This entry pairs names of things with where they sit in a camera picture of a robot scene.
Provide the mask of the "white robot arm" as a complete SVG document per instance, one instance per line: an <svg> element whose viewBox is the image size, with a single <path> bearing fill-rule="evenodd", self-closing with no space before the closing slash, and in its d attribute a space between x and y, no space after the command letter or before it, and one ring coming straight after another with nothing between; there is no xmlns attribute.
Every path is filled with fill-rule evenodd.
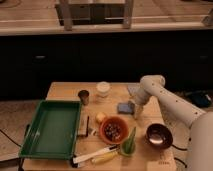
<svg viewBox="0 0 213 171"><path fill-rule="evenodd" d="M213 171L213 112L206 112L167 90L162 75L143 76L134 101L144 106L151 96L190 129L187 171Z"/></svg>

